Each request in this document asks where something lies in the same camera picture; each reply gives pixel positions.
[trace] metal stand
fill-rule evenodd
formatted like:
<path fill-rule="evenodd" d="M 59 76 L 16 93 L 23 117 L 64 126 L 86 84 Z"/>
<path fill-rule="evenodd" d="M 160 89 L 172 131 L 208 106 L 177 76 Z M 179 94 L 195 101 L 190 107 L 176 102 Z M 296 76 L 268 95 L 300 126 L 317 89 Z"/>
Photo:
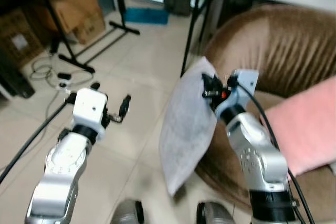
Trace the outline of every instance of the metal stand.
<path fill-rule="evenodd" d="M 183 58 L 182 70 L 181 70 L 180 77 L 182 77 L 182 75 L 184 74 L 185 65 L 186 65 L 186 62 L 187 62 L 189 48 L 190 48 L 190 43 L 191 43 L 191 39 L 192 39 L 192 36 L 193 36 L 194 26 L 195 26 L 195 23 L 197 21 L 197 18 L 199 17 L 199 15 L 203 11 L 204 7 L 206 6 L 206 12 L 205 12 L 204 21 L 203 21 L 203 24 L 202 24 L 202 30 L 201 30 L 201 34 L 199 36 L 199 41 L 201 41 L 202 37 L 203 37 L 203 32 L 204 32 L 205 24 L 206 24 L 206 19 L 208 17 L 210 5 L 212 3 L 212 0 L 205 0 L 204 3 L 201 5 L 201 7 L 198 7 L 199 1 L 200 0 L 195 0 L 195 6 L 193 8 L 193 13 L 192 13 L 191 21 L 190 21 L 188 39 L 187 39 L 187 44 L 185 46 L 184 58 Z"/>
<path fill-rule="evenodd" d="M 120 40 L 122 37 L 124 37 L 127 33 L 133 33 L 133 34 L 137 34 L 139 35 L 140 32 L 139 30 L 136 30 L 136 29 L 132 29 L 132 28 L 129 28 L 125 25 L 125 20 L 124 20 L 124 13 L 126 11 L 126 7 L 125 7 L 125 2 L 124 0 L 117 0 L 118 2 L 118 9 L 119 9 L 119 13 L 120 13 L 120 16 L 121 16 L 121 22 L 122 24 L 117 24 L 113 21 L 109 21 L 109 25 L 113 27 L 112 30 L 110 30 L 108 33 L 106 33 L 104 36 L 102 36 L 101 38 L 99 38 L 98 40 L 96 40 L 93 44 L 91 44 L 90 46 L 88 46 L 87 48 L 83 49 L 82 51 L 80 51 L 79 53 L 77 54 L 74 54 L 73 50 L 71 49 L 70 45 L 69 45 L 69 42 L 66 38 L 66 35 L 62 29 L 62 26 L 57 18 L 57 15 L 55 13 L 55 10 L 53 9 L 51 3 L 49 0 L 44 0 L 45 1 L 45 4 L 56 24 L 56 27 L 57 27 L 57 30 L 58 32 L 60 33 L 61 35 L 61 40 L 64 42 L 64 44 L 66 45 L 67 49 L 68 49 L 68 52 L 70 54 L 70 58 L 69 57 L 66 57 L 65 55 L 62 55 L 62 54 L 59 54 L 58 58 L 61 59 L 61 60 L 64 60 L 70 64 L 73 64 L 79 68 L 82 68 L 90 73 L 94 73 L 95 72 L 95 69 L 93 67 L 90 67 L 88 66 L 88 63 L 90 63 L 91 61 L 93 61 L 94 59 L 96 59 L 102 52 L 104 52 L 106 49 L 108 49 L 110 46 L 112 46 L 114 43 L 116 43 L 118 40 Z M 104 39 L 106 36 L 108 36 L 109 34 L 111 34 L 112 32 L 114 32 L 116 29 L 122 29 L 124 30 L 124 33 L 122 33 L 119 37 L 117 37 L 114 41 L 112 41 L 111 43 L 109 43 L 107 46 L 105 46 L 103 49 L 101 49 L 99 52 L 97 52 L 95 55 L 93 55 L 89 60 L 87 60 L 86 62 L 84 63 L 80 63 L 78 60 L 77 60 L 77 57 L 79 57 L 82 53 L 84 53 L 85 51 L 87 51 L 89 48 L 91 48 L 92 46 L 94 46 L 95 44 L 97 44 L 99 41 L 101 41 L 102 39 Z"/>

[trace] cardboard box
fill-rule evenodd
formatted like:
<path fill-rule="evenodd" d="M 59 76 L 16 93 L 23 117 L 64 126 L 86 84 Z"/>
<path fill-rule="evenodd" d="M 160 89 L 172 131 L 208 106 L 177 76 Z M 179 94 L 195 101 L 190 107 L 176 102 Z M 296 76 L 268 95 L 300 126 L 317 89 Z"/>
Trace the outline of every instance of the cardboard box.
<path fill-rule="evenodd" d="M 99 9 L 98 0 L 50 0 L 65 33 L 78 27 Z M 44 3 L 35 6 L 36 15 L 44 27 L 57 31 L 57 27 Z"/>
<path fill-rule="evenodd" d="M 103 31 L 105 31 L 105 22 L 101 10 L 97 10 L 95 14 L 76 27 L 73 34 L 79 43 L 87 44 Z"/>
<path fill-rule="evenodd" d="M 19 68 L 44 50 L 20 8 L 0 16 L 0 47 Z"/>

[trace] chair backrest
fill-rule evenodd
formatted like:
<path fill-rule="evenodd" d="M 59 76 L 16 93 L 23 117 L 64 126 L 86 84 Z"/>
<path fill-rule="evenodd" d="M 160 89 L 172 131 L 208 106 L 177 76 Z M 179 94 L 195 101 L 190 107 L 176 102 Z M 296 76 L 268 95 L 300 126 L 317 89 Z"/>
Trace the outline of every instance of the chair backrest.
<path fill-rule="evenodd" d="M 336 15 L 256 7 L 219 29 L 204 55 L 222 81 L 234 69 L 258 69 L 257 89 L 287 98 L 336 74 Z"/>

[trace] blue mat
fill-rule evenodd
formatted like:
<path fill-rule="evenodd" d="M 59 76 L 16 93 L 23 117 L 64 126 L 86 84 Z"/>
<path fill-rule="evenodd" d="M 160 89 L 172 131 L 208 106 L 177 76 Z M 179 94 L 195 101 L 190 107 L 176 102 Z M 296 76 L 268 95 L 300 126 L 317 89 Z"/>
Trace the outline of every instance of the blue mat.
<path fill-rule="evenodd" d="M 126 22 L 166 25 L 169 13 L 165 10 L 151 8 L 127 8 L 124 18 Z"/>

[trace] robotic arm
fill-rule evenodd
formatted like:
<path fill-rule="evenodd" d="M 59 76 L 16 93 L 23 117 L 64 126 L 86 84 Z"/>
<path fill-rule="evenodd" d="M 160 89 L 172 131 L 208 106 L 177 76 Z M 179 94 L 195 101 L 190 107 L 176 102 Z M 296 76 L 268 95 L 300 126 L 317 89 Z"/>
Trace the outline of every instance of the robotic arm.
<path fill-rule="evenodd" d="M 70 223 L 87 156 L 95 142 L 104 137 L 110 121 L 122 122 L 131 100 L 127 95 L 119 114 L 109 115 L 108 98 L 97 91 L 99 85 L 94 83 L 90 89 L 77 92 L 72 129 L 64 129 L 47 154 L 44 175 L 31 197 L 26 224 Z"/>
<path fill-rule="evenodd" d="M 296 221 L 287 180 L 287 162 L 276 149 L 266 129 L 245 111 L 249 100 L 238 86 L 254 93 L 258 71 L 236 70 L 224 87 L 216 77 L 202 75 L 203 97 L 219 120 L 226 124 L 232 149 L 240 160 L 253 209 L 252 223 L 286 223 Z"/>

